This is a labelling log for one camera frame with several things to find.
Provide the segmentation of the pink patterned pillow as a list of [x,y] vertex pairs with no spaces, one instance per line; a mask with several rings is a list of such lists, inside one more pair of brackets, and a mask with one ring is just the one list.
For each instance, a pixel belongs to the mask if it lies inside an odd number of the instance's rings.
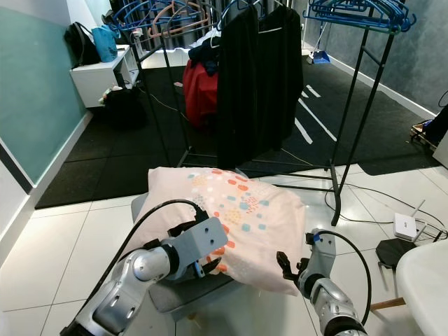
[[183,199],[218,218],[228,241],[201,263],[220,258],[213,271],[264,291],[299,295],[283,279],[277,253],[302,257],[305,206],[295,193],[215,167],[156,167],[148,170],[147,198],[139,216],[161,202]]

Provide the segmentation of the white plastic chair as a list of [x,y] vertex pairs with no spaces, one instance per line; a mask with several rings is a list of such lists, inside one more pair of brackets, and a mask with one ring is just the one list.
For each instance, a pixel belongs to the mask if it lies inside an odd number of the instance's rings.
[[369,305],[374,311],[407,305],[426,336],[448,336],[448,238],[401,256],[396,285],[401,297]]

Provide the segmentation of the black metal clothes rack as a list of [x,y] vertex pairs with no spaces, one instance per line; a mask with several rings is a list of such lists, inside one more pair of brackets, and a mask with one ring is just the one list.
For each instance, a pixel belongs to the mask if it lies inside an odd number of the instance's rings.
[[[400,0],[407,6],[407,0]],[[106,14],[108,16],[109,22],[111,22],[112,13],[118,10],[118,7],[121,5],[122,0],[110,0],[111,9]],[[329,22],[321,22],[318,20],[320,25],[342,25],[342,24],[333,24]],[[380,83],[382,80],[385,64],[387,63],[389,54],[391,53],[391,48],[393,47],[393,41],[397,34],[389,34],[378,31],[368,31],[368,29],[362,29],[363,35],[361,38],[360,46],[358,48],[358,57],[356,58],[356,65],[354,67],[354,71],[352,73],[351,83],[346,92],[345,105],[342,112],[342,118],[340,118],[339,122],[339,132],[338,136],[335,138],[333,149],[332,149],[332,157],[328,161],[327,165],[323,167],[324,171],[330,173],[330,182],[332,186],[327,189],[328,193],[332,193],[333,204],[332,204],[332,226],[336,226],[338,221],[342,217],[342,190],[344,189],[348,175],[350,170],[350,165],[354,160],[354,156],[356,153],[356,149],[358,145],[361,143],[361,137],[363,135],[363,131],[365,126],[367,125],[367,121],[372,109],[372,103],[375,101],[375,96],[380,89]],[[346,122],[350,115],[350,108],[352,100],[354,99],[355,86],[358,83],[358,77],[361,75],[361,64],[363,63],[363,58],[369,57],[372,63],[377,64],[377,76],[372,79],[370,86],[370,90],[367,96],[367,102],[365,103],[365,108],[360,115],[358,124],[356,125],[356,132],[354,134],[354,139],[351,142],[350,151],[346,154],[346,163],[344,166],[344,172],[342,175],[338,175],[336,172],[336,157],[338,157],[340,144],[342,143],[342,135],[345,131]]]

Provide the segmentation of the flat black device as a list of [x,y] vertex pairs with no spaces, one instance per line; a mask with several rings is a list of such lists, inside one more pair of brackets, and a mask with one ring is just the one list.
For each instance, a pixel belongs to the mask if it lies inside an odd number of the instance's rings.
[[401,238],[390,238],[378,243],[375,253],[379,259],[378,265],[395,269],[403,257],[410,250],[415,249],[417,245],[413,242]]

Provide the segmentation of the black floor mat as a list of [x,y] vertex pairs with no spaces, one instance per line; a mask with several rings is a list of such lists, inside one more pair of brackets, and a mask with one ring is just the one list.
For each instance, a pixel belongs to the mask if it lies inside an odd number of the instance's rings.
[[[427,147],[410,141],[418,115],[381,92],[370,103],[370,87],[334,65],[305,64],[302,70],[304,90],[291,136],[283,150],[241,165],[247,176],[307,171],[330,160],[337,166],[358,164],[372,176],[438,165]],[[195,130],[175,113],[172,84],[182,75],[179,66],[145,71],[153,106],[141,128],[119,130],[94,115],[38,208],[145,193],[148,170],[176,165],[189,146],[189,163],[215,166],[215,136]]]

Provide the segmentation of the white router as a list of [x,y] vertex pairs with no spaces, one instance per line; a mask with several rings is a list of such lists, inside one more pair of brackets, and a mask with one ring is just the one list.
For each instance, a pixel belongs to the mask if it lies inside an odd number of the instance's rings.
[[394,235],[396,238],[402,238],[409,242],[417,242],[417,240],[419,240],[426,226],[428,226],[425,221],[417,220],[415,217],[415,214],[419,211],[423,204],[425,204],[424,199],[419,205],[416,205],[413,212],[410,212],[410,215],[401,212],[395,213]]

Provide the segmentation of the black duffel bag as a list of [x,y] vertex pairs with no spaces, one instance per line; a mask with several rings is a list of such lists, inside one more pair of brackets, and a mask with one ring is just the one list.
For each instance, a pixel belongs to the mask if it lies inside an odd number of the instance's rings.
[[104,99],[103,115],[118,130],[137,130],[147,123],[138,94],[128,87],[109,90]]

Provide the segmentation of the red laundry bag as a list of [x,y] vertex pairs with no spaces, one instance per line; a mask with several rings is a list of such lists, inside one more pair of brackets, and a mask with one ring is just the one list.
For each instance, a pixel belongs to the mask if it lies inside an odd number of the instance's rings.
[[218,73],[211,76],[203,63],[188,60],[183,70],[185,115],[197,130],[210,130],[217,114]]

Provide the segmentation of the long black hanging garment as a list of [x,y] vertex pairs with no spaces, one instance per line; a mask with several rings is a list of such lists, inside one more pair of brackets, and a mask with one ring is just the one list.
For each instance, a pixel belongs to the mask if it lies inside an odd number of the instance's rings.
[[234,169],[259,154],[258,12],[253,4],[222,28],[218,61],[217,167]]

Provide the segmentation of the white low shelf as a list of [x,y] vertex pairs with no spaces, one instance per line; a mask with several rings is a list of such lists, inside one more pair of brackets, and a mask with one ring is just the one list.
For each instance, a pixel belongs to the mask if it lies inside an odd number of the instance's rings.
[[70,70],[71,79],[76,84],[81,102],[86,108],[99,108],[104,92],[114,86],[131,88],[139,74],[134,53],[128,45],[118,45],[114,61],[81,65]]

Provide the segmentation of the dark blue clothes pile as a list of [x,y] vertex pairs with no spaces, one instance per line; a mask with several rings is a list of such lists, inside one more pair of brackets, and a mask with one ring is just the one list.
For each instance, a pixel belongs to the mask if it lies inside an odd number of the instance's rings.
[[220,58],[220,38],[211,36],[205,39],[198,47],[191,48],[188,55],[195,63],[191,67],[201,64],[208,76],[215,76],[218,70],[218,58]]

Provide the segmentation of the short black hanging garment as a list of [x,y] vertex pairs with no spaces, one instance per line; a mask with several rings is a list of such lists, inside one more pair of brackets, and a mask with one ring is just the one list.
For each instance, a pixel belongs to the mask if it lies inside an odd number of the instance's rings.
[[259,23],[256,77],[261,153],[281,150],[291,136],[303,83],[300,38],[300,16],[287,6],[277,6]]

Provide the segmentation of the white cabinet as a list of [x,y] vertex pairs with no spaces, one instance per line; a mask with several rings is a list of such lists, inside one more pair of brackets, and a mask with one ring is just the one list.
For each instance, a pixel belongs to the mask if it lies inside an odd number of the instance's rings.
[[434,153],[432,154],[434,160],[436,160],[440,165],[448,169],[448,133],[439,141],[436,145]]

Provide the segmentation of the black cloth bundle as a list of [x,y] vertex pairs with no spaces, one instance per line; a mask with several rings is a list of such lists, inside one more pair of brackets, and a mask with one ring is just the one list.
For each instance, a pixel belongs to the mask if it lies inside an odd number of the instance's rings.
[[432,120],[423,125],[423,137],[436,146],[448,132],[448,104]]

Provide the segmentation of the blue bag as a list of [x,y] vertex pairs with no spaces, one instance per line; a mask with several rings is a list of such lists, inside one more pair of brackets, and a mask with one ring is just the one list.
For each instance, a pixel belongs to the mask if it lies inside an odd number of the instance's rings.
[[118,32],[104,24],[92,28],[92,36],[99,60],[103,63],[112,63],[118,57],[118,45],[116,45]]

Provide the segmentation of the blue dustpan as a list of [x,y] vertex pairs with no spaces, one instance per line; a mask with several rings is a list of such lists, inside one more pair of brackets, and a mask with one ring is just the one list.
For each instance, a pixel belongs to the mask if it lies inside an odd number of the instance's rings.
[[308,62],[310,64],[329,64],[330,58],[329,55],[321,48],[321,42],[323,38],[323,33],[326,31],[326,26],[322,24],[318,29],[318,38],[316,41],[316,47],[309,54]]

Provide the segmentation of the black backpack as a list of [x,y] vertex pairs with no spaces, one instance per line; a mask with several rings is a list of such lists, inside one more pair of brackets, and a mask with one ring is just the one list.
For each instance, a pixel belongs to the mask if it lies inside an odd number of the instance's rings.
[[63,39],[70,48],[73,68],[102,63],[98,49],[92,40],[92,33],[80,22],[71,23],[66,28]]

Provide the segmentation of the loose blue plastic hangers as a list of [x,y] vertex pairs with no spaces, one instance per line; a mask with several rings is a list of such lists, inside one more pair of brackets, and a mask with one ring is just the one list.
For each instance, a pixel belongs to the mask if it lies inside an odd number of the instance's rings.
[[110,26],[119,32],[147,29],[150,39],[210,29],[217,22],[213,4],[202,0],[122,0]]

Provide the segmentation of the stacked blue plastic hangers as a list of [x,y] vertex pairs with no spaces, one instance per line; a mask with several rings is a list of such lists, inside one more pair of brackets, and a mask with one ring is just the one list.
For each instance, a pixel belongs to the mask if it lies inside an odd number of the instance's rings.
[[309,0],[307,18],[398,34],[415,25],[417,17],[400,0]]

